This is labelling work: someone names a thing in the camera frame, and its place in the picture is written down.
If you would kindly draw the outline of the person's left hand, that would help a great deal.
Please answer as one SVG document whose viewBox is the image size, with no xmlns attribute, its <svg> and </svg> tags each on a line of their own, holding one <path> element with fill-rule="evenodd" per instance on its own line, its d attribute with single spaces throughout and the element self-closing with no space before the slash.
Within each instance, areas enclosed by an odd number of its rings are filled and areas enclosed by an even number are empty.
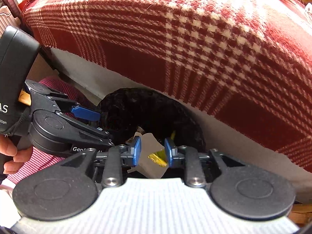
<svg viewBox="0 0 312 234">
<path fill-rule="evenodd" d="M 13 159 L 4 163 L 4 174 L 16 174 L 22 166 L 30 160 L 33 153 L 33 146 L 23 150 L 17 150 L 13 142 L 1 135 L 1 154 L 11 156 Z"/>
</svg>

